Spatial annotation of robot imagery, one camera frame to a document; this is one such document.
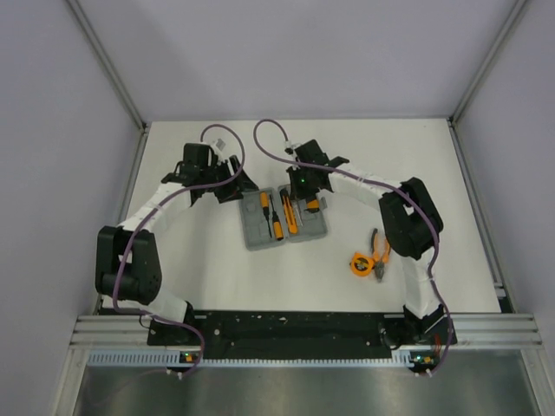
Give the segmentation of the orange black utility knife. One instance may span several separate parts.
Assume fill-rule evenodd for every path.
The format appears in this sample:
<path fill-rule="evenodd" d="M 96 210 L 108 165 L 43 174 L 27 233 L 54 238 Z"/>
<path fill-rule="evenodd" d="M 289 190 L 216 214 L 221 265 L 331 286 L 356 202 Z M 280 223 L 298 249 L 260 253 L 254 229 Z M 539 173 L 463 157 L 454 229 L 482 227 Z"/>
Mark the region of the orange black utility knife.
<path fill-rule="evenodd" d="M 279 191 L 279 194 L 282 200 L 282 206 L 284 208 L 284 215 L 288 227 L 288 232 L 292 235 L 298 234 L 297 220 L 295 217 L 295 212 L 292 206 L 289 192 L 286 188 L 282 188 Z"/>

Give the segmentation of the grey plastic tool case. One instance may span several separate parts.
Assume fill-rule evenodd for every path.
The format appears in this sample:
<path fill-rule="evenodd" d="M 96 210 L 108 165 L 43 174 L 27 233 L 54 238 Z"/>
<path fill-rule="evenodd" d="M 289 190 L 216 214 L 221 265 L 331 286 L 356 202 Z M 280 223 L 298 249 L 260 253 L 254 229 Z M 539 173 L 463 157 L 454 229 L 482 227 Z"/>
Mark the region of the grey plastic tool case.
<path fill-rule="evenodd" d="M 247 250 L 265 250 L 286 243 L 302 243 L 327 236 L 328 226 L 323 214 L 323 210 L 326 208 L 326 203 L 323 198 L 318 198 L 321 208 L 320 212 L 311 214 L 304 210 L 304 199 L 294 200 L 290 195 L 297 220 L 298 234 L 292 235 L 288 232 L 284 208 L 279 194 L 279 191 L 282 188 L 286 188 L 290 195 L 290 187 L 288 185 L 281 185 L 277 188 L 263 188 L 259 191 L 248 192 L 242 199 L 239 200 L 239 212 L 242 222 L 245 247 Z M 268 195 L 272 237 L 269 236 L 267 224 L 260 205 L 260 192 L 265 192 Z M 273 197 L 274 206 L 283 228 L 284 239 L 282 241 L 277 241 L 274 237 L 271 221 L 270 196 Z"/>

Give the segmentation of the orange black screwdriver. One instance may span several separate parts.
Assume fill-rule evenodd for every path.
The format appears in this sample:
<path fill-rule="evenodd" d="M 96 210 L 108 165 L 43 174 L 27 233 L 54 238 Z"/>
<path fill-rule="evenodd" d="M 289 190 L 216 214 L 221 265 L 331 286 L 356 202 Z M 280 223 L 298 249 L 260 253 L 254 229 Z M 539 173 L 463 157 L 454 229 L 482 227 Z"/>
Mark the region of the orange black screwdriver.
<path fill-rule="evenodd" d="M 260 192 L 259 199 L 260 199 L 260 205 L 261 205 L 261 208 L 262 208 L 264 219 L 265 219 L 266 224 L 267 224 L 269 236 L 272 237 L 272 229 L 271 229 L 271 222 L 270 222 L 270 206 L 269 206 L 268 195 L 265 192 Z"/>
<path fill-rule="evenodd" d="M 272 221 L 272 227 L 274 231 L 274 237 L 277 241 L 282 241 L 284 239 L 284 232 L 283 232 L 283 228 L 282 228 L 278 213 L 275 209 L 272 196 L 270 196 L 270 202 L 271 202 L 271 221 Z"/>

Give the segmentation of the orange handled pliers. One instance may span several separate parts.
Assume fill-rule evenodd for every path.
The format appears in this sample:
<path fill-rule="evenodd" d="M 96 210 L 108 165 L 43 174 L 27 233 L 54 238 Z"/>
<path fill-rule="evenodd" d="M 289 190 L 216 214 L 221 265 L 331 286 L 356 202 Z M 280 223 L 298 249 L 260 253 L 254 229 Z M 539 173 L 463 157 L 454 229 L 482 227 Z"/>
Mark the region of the orange handled pliers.
<path fill-rule="evenodd" d="M 373 271 L 377 282 L 381 282 L 385 275 L 385 268 L 389 262 L 391 247 L 385 234 L 374 228 L 370 238 L 371 258 L 374 262 Z"/>

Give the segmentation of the orange tape measure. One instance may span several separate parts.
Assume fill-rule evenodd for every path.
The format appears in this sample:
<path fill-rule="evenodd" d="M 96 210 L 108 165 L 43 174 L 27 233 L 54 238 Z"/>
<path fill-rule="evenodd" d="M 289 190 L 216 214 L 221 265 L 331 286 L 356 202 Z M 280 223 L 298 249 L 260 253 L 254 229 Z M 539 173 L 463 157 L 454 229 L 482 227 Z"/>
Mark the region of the orange tape measure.
<path fill-rule="evenodd" d="M 357 252 L 349 262 L 349 266 L 352 273 L 356 276 L 366 277 L 374 269 L 375 261 L 372 257 Z"/>

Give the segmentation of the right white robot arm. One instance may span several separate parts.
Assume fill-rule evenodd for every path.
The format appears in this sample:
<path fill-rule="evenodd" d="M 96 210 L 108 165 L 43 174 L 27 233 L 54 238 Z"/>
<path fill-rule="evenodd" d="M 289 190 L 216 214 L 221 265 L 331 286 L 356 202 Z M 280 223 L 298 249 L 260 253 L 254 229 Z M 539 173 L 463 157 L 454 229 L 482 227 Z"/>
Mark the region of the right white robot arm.
<path fill-rule="evenodd" d="M 432 248 L 439 243 L 443 222 L 427 187 L 418 178 L 392 181 L 361 171 L 348 159 L 331 159 L 315 140 L 302 145 L 285 142 L 285 152 L 295 161 L 287 169 L 294 199 L 311 201 L 326 190 L 352 197 L 377 210 L 382 230 L 392 251 L 402 258 L 405 279 L 404 322 L 407 337 L 423 343 L 437 329 L 431 316 L 440 300 L 429 281 L 429 266 L 437 258 Z"/>

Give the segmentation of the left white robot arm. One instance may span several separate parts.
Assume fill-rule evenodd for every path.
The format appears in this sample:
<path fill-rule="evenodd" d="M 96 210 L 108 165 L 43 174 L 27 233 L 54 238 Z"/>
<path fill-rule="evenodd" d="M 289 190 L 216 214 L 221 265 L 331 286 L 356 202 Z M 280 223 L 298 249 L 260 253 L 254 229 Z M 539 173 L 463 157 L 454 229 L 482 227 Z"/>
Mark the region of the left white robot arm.
<path fill-rule="evenodd" d="M 244 172 L 243 155 L 225 157 L 214 144 L 187 143 L 183 157 L 138 211 L 97 237 L 95 289 L 118 311 L 168 320 L 166 332 L 184 344 L 196 335 L 193 306 L 162 287 L 157 239 L 204 194 L 219 203 L 256 189 Z"/>

